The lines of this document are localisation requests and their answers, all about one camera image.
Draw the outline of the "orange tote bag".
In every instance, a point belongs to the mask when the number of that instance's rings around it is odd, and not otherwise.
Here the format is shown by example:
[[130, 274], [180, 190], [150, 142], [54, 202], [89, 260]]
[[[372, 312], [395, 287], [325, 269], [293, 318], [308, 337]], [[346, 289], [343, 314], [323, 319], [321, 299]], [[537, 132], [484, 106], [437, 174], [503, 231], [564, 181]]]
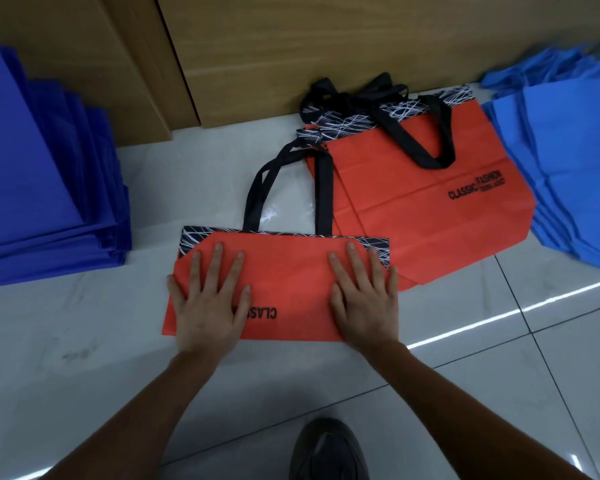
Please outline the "orange tote bag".
[[[305, 159], [312, 159], [314, 167], [314, 232], [260, 231], [264, 204], [281, 168]], [[326, 150], [296, 139], [256, 174], [246, 199], [241, 229], [184, 226], [173, 269], [184, 297], [189, 294], [194, 252], [200, 252], [201, 266], [208, 266], [215, 245], [220, 243], [225, 257], [220, 282], [226, 278], [237, 252], [246, 254], [233, 298], [236, 305], [241, 289], [251, 286], [252, 306], [242, 339], [342, 342], [329, 304], [335, 275], [328, 254], [337, 254], [345, 264], [347, 243], [352, 242], [362, 252], [366, 267], [369, 267], [370, 248], [375, 248], [381, 263], [389, 267], [390, 242], [386, 238], [333, 234], [334, 170], [333, 159]]]

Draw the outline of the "person's right forearm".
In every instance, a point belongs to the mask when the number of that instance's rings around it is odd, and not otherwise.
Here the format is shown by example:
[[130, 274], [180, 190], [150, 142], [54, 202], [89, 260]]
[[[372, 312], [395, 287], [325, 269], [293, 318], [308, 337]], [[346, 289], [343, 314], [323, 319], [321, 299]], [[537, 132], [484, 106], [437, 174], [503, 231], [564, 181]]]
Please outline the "person's right forearm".
[[399, 341], [362, 346], [360, 353], [414, 412], [460, 480], [590, 480]]

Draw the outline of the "person's right hand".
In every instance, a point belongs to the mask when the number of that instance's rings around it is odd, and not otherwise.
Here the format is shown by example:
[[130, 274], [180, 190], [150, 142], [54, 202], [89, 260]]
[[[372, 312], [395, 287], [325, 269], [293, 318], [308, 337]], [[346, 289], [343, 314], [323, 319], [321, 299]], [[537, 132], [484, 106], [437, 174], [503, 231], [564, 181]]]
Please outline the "person's right hand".
[[344, 295], [347, 325], [339, 329], [344, 341], [366, 359], [371, 359], [382, 347], [392, 345], [399, 339], [398, 306], [388, 306], [385, 268], [376, 249], [368, 250], [370, 265], [374, 268], [375, 290], [364, 293], [357, 288], [354, 274], [345, 270], [334, 253], [329, 254], [329, 265]]

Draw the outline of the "stack of light blue bags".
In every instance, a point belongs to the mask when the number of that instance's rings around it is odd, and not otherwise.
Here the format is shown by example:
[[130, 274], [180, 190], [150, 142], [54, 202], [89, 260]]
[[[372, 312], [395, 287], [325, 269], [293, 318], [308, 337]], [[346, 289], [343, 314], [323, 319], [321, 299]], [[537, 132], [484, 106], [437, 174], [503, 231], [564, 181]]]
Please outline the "stack of light blue bags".
[[600, 268], [600, 58], [547, 48], [487, 72], [482, 105], [536, 199], [543, 246]]

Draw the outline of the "pile of orange tote bags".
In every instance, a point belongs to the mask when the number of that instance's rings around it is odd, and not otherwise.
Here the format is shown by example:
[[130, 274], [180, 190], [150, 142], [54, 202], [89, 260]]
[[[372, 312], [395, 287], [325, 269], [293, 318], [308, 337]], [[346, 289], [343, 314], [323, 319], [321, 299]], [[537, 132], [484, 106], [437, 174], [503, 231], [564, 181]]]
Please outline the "pile of orange tote bags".
[[356, 92], [314, 82], [300, 139], [333, 158], [333, 231], [385, 238], [399, 289], [524, 241], [536, 199], [469, 84], [408, 96], [382, 73]]

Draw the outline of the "person's black shoe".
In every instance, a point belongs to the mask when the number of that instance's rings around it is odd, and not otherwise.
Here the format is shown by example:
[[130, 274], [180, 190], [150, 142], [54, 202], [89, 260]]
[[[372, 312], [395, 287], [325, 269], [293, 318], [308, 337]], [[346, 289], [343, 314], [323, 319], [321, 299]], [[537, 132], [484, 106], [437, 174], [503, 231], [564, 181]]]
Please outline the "person's black shoe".
[[297, 437], [288, 480], [370, 480], [362, 448], [341, 420], [320, 417]]

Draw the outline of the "person's left forearm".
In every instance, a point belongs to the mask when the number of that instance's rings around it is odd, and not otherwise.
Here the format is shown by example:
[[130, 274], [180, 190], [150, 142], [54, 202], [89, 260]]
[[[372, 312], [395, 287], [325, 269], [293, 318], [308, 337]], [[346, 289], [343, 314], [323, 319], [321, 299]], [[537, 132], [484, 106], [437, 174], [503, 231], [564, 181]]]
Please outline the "person's left forearm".
[[178, 353], [163, 372], [39, 480], [152, 480], [184, 412], [222, 357]]

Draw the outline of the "stack of dark blue bags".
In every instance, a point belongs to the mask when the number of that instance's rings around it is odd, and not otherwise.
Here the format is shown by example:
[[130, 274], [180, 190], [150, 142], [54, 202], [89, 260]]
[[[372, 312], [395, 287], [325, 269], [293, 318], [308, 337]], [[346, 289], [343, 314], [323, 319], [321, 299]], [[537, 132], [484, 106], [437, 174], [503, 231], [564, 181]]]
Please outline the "stack of dark blue bags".
[[123, 266], [131, 249], [107, 112], [0, 46], [0, 286]]

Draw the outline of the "person's left hand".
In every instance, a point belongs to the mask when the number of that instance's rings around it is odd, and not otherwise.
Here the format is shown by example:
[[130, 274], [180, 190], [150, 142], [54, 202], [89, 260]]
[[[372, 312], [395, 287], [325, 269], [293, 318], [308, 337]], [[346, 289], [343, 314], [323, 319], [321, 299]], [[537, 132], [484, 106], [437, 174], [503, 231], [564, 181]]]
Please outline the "person's left hand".
[[224, 282], [218, 281], [217, 293], [205, 295], [206, 275], [202, 280], [201, 254], [199, 251], [193, 254], [187, 304], [184, 313], [176, 316], [176, 345], [179, 352], [195, 362], [216, 368], [240, 339], [243, 329], [233, 328], [237, 308], [233, 307], [233, 296], [244, 259], [244, 252], [239, 251]]

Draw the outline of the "wooden cabinet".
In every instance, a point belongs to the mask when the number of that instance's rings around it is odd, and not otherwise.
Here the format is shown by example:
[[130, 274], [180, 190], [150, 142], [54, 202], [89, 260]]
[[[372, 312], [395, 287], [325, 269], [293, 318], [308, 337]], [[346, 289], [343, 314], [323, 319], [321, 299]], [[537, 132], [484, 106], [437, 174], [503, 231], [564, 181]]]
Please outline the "wooden cabinet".
[[200, 126], [157, 0], [0, 0], [0, 44], [104, 108], [119, 146]]
[[600, 40], [600, 0], [157, 0], [202, 126], [298, 111], [323, 77], [419, 91]]

